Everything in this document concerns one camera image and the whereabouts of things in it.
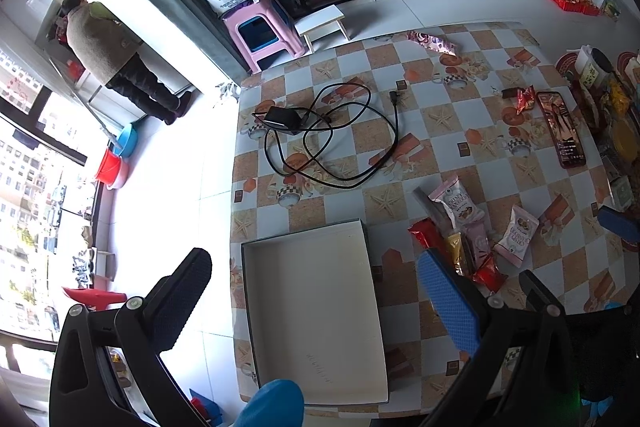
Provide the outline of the white pink cookie packet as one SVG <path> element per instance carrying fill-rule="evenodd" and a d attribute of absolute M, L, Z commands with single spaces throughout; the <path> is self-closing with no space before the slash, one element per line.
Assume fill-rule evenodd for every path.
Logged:
<path fill-rule="evenodd" d="M 511 265 L 519 268 L 538 227 L 537 218 L 520 206 L 514 205 L 506 231 L 502 239 L 495 243 L 494 251 Z"/>

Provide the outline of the small red snack packet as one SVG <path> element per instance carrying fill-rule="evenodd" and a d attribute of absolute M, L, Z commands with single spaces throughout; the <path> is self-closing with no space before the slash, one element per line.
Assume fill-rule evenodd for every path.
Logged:
<path fill-rule="evenodd" d="M 488 255 L 474 272 L 475 283 L 485 286 L 491 293 L 498 293 L 506 281 L 506 276 L 499 270 L 495 257 Z"/>

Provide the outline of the mauve pink snack bar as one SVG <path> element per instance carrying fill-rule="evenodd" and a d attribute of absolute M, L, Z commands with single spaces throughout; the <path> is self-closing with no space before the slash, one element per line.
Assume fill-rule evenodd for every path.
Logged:
<path fill-rule="evenodd" d="M 491 254 L 484 222 L 476 221 L 469 223 L 463 229 L 463 233 L 471 246 L 474 268 L 478 269 Z"/>

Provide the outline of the pink crispy cranberry packet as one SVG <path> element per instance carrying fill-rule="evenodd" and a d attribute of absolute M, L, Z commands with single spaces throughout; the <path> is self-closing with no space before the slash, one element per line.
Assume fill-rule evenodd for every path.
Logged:
<path fill-rule="evenodd" d="M 484 210 L 473 202 L 458 176 L 442 182 L 428 198 L 444 206 L 455 229 L 462 229 L 485 219 Z"/>

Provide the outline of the white shallow cardboard box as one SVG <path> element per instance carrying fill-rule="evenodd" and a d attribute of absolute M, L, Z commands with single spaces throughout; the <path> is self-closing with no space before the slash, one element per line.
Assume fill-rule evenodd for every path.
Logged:
<path fill-rule="evenodd" d="M 359 220 L 241 247 L 253 363 L 260 387 L 287 379 L 312 407 L 390 396 L 367 237 Z"/>

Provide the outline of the gold snack bar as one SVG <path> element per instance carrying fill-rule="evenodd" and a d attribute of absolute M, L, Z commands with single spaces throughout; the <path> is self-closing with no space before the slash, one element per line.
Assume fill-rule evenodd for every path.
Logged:
<path fill-rule="evenodd" d="M 468 262 L 466 262 L 466 254 L 461 232 L 454 232 L 445 239 L 447 251 L 449 253 L 454 271 L 462 277 L 469 275 Z"/>

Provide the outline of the silver clear snack stick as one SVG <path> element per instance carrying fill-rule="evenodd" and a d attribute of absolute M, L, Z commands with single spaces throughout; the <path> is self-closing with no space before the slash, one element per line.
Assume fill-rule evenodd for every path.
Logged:
<path fill-rule="evenodd" d="M 435 223 L 436 228 L 438 228 L 438 231 L 442 236 L 447 237 L 451 234 L 457 233 L 458 229 L 452 224 L 452 221 L 444 210 L 444 206 L 442 204 L 431 200 L 420 186 L 416 187 L 412 191 L 412 194 L 424 209 L 426 217 L 430 218 Z"/>

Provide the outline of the long red snack bar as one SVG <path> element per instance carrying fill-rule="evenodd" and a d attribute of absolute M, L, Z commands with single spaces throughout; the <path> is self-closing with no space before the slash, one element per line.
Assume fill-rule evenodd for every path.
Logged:
<path fill-rule="evenodd" d="M 445 239 L 440 234 L 437 225 L 431 218 L 424 218 L 410 225 L 408 232 L 427 251 L 427 249 L 435 249 L 439 254 L 446 257 L 448 249 Z"/>

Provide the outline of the red plastic stool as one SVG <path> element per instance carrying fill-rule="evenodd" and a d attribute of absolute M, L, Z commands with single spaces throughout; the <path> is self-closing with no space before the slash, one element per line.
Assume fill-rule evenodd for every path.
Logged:
<path fill-rule="evenodd" d="M 114 293 L 114 291 L 102 291 L 96 288 L 63 288 L 64 293 L 82 305 L 95 309 L 96 311 L 104 311 L 111 305 L 119 305 L 126 303 L 127 296 L 123 293 Z"/>

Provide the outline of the dark brown snack bar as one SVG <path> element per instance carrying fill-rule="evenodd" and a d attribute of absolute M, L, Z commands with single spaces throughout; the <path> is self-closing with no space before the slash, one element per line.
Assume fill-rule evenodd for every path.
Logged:
<path fill-rule="evenodd" d="M 516 98 L 518 96 L 518 91 L 520 91 L 518 87 L 508 88 L 508 89 L 504 89 L 501 92 L 501 95 L 503 98 Z"/>

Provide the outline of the red gift box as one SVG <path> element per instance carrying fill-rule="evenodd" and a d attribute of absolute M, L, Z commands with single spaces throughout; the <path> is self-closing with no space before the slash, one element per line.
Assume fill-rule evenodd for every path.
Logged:
<path fill-rule="evenodd" d="M 589 16 L 598 16 L 600 9 L 595 5 L 592 0 L 551 0 L 562 11 L 579 13 Z"/>

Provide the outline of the black power adapter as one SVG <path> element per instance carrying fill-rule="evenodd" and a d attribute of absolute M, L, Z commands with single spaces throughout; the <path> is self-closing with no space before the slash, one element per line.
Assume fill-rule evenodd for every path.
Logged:
<path fill-rule="evenodd" d="M 302 130 L 303 119 L 294 108 L 271 106 L 262 122 L 268 129 L 296 135 Z"/>

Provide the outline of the person in beige vest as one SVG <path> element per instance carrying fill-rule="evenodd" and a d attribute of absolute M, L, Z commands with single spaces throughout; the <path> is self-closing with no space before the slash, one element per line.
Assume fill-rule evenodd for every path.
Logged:
<path fill-rule="evenodd" d="M 97 1 L 63 0 L 67 45 L 106 89 L 167 126 L 186 115 L 191 92 L 173 94 L 143 62 L 142 40 Z"/>

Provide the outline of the pink plastic stool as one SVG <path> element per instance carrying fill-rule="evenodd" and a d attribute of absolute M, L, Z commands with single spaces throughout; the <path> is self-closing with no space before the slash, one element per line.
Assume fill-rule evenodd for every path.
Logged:
<path fill-rule="evenodd" d="M 308 50 L 278 0 L 245 1 L 224 14 L 222 21 L 253 74 L 261 72 L 259 62 L 273 54 L 286 52 L 299 58 Z"/>

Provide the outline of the white step stool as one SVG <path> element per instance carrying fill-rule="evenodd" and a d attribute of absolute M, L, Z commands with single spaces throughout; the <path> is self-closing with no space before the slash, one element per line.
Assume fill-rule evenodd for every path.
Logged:
<path fill-rule="evenodd" d="M 349 35 L 344 26 L 345 14 L 335 5 L 313 12 L 295 23 L 297 33 L 304 39 L 307 49 L 314 53 L 314 39 L 339 31 L 346 41 Z"/>

